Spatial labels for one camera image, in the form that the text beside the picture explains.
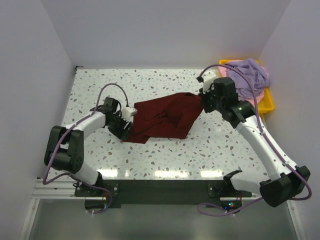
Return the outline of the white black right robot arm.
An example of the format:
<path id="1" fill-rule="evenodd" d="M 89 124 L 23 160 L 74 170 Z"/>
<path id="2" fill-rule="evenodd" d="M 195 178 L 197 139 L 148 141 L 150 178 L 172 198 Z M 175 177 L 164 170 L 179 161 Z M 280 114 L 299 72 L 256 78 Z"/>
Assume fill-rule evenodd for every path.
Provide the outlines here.
<path id="1" fill-rule="evenodd" d="M 224 176 L 223 192 L 230 197 L 239 191 L 259 194 L 271 207 L 296 199 L 311 176 L 306 166 L 298 166 L 280 148 L 267 131 L 260 116 L 248 101 L 240 101 L 234 81 L 229 77 L 204 80 L 199 89 L 201 104 L 206 113 L 218 111 L 222 118 L 250 144 L 267 172 L 266 180 L 252 173 L 235 170 Z"/>

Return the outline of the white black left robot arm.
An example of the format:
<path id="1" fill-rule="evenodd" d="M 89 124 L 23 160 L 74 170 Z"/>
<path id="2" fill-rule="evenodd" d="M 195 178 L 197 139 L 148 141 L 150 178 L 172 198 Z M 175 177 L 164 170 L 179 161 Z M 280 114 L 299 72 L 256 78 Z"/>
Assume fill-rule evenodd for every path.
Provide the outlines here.
<path id="1" fill-rule="evenodd" d="M 103 104 L 92 108 L 89 114 L 75 123 L 66 126 L 54 126 L 50 130 L 44 155 L 46 165 L 43 184 L 48 180 L 49 170 L 61 171 L 64 176 L 76 180 L 76 191 L 85 197 L 108 197 L 100 172 L 85 162 L 84 142 L 96 130 L 107 128 L 119 140 L 127 140 L 137 110 L 106 97 Z"/>

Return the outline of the dark red t shirt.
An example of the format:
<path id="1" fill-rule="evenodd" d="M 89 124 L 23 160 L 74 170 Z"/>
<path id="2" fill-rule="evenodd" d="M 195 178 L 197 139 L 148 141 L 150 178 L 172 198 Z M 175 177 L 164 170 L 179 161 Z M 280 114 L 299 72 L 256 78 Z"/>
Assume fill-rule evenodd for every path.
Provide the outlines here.
<path id="1" fill-rule="evenodd" d="M 137 113 L 126 142 L 145 144 L 149 138 L 185 139 L 203 111 L 201 98 L 189 92 L 136 102 Z"/>

